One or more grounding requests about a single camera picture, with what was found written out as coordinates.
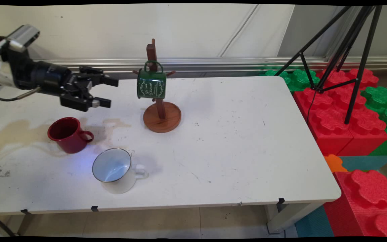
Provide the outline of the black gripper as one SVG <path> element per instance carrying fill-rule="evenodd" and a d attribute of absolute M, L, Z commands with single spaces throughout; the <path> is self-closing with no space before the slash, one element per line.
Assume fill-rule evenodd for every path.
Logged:
<path fill-rule="evenodd" d="M 43 61 L 31 61 L 31 90 L 47 95 L 60 96 L 64 107 L 87 112 L 89 108 L 110 108 L 112 101 L 94 97 L 88 86 L 105 84 L 118 87 L 119 80 L 106 75 L 102 69 L 80 66 L 79 73 L 69 68 Z"/>

